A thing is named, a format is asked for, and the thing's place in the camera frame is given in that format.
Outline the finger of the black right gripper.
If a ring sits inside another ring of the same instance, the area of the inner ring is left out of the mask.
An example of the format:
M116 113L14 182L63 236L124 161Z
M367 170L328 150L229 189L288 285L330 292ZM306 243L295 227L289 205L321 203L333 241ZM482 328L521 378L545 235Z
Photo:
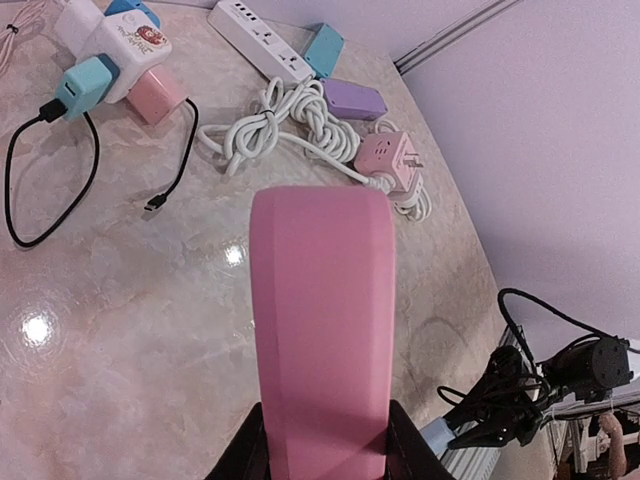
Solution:
M515 438L514 430L489 423L479 424L448 443L449 448L501 448Z

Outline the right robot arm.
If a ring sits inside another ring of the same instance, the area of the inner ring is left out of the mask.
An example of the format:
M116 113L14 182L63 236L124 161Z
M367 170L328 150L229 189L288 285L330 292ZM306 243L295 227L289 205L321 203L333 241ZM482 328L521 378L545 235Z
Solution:
M618 338L584 336L534 366L513 345L497 348L478 382L444 416L452 431L473 425L447 448L500 448L512 440L527 445L546 413L565 397L601 402L614 388L631 383L635 371L628 346Z

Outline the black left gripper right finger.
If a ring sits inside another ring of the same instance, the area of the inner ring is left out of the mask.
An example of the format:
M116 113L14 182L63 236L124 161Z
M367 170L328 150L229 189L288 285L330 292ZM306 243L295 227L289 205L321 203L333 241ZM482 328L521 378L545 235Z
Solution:
M454 480L397 400L389 406L384 479Z

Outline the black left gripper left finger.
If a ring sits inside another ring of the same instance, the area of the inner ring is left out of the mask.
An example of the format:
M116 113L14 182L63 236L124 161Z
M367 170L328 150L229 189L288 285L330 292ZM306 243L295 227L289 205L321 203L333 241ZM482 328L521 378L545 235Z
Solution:
M271 478L262 403L256 403L204 480Z

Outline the pink cube socket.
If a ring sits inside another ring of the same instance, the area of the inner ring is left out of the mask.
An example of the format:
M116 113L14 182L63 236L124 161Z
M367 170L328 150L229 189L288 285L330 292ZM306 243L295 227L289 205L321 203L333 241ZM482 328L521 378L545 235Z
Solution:
M410 136L405 132L374 133L365 137L354 161L362 175L388 174L393 192L406 193L423 167Z

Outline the white power strip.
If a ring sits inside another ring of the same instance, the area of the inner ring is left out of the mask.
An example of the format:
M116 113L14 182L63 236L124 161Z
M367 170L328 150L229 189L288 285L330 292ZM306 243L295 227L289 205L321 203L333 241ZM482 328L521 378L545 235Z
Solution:
M207 21L268 80L298 85L314 77L302 56L242 1L218 1Z

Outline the pink triangular power strip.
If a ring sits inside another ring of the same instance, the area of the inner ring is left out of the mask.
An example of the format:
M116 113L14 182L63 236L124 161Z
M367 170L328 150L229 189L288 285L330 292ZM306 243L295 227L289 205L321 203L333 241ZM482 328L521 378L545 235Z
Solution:
M380 479L394 352L387 197L272 187L249 228L257 363L275 479Z

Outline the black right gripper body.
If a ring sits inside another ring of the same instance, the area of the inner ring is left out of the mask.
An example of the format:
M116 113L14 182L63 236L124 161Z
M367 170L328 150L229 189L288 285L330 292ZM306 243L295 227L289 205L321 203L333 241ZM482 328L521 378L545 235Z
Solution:
M469 423L473 427L483 423L505 426L514 430L513 440L527 445L540 429L552 388L546 379L528 370L517 348L499 347L469 392L451 389L449 393L456 397L449 401L453 431Z

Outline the light blue plug adapter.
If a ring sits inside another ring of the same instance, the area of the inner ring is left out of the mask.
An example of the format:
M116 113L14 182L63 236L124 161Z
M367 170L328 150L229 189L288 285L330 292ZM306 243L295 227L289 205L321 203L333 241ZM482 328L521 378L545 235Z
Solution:
M420 430L420 434L437 457L441 457L448 450L449 443L456 439L455 432L443 417L435 418Z

